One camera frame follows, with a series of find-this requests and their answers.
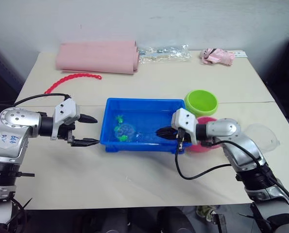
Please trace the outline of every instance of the blue plastic tray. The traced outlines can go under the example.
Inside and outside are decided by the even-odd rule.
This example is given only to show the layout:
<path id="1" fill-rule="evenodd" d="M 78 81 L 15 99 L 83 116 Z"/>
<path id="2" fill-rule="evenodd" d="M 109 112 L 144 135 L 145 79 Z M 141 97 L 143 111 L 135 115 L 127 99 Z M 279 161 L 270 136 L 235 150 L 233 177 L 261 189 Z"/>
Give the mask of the blue plastic tray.
<path id="1" fill-rule="evenodd" d="M 143 150 L 175 153 L 177 141 L 160 138 L 155 132 L 170 126 L 172 114 L 179 108 L 185 108 L 183 100 L 109 98 L 103 117 L 101 144 L 105 145 L 107 152 Z"/>

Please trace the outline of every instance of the plastic bag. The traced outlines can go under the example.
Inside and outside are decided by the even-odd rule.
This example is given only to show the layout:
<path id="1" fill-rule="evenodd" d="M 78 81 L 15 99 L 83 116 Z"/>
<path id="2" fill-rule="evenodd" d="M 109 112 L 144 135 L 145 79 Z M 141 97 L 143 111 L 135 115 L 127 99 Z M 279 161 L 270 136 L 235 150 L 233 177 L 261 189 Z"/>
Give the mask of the plastic bag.
<path id="1" fill-rule="evenodd" d="M 188 61 L 191 54 L 188 45 L 139 48 L 139 61 L 142 64 L 151 62 Z"/>

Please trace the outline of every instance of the handwritten label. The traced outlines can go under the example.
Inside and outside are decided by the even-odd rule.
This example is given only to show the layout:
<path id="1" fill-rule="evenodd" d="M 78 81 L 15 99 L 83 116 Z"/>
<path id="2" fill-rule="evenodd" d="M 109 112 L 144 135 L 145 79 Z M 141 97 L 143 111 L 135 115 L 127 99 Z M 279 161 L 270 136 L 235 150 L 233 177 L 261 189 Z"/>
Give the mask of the handwritten label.
<path id="1" fill-rule="evenodd" d="M 10 147 L 17 146 L 20 141 L 20 135 L 2 132 L 0 135 L 0 148 L 7 149 Z"/>

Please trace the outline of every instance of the pink bowl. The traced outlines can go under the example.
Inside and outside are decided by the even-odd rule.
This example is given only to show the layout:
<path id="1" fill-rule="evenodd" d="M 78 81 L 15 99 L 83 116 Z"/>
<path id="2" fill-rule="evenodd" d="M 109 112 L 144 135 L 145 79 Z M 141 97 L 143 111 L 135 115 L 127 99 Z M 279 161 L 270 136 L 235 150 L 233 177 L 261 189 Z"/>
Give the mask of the pink bowl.
<path id="1" fill-rule="evenodd" d="M 209 116 L 201 116 L 197 118 L 199 124 L 206 124 L 209 121 L 216 121 L 217 119 Z M 193 151 L 193 152 L 207 152 L 211 149 L 216 149 L 220 147 L 219 145 L 213 146 L 211 148 L 208 147 L 203 147 L 201 144 L 193 145 L 188 148 L 188 150 Z"/>

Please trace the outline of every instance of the pink towel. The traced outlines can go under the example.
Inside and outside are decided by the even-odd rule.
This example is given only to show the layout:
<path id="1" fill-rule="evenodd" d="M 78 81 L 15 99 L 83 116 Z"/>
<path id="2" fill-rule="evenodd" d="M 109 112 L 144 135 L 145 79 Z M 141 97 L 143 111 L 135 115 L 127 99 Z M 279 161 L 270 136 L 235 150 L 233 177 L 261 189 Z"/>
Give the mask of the pink towel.
<path id="1" fill-rule="evenodd" d="M 56 68 L 133 74 L 138 61 L 135 41 L 64 43 L 56 57 Z"/>

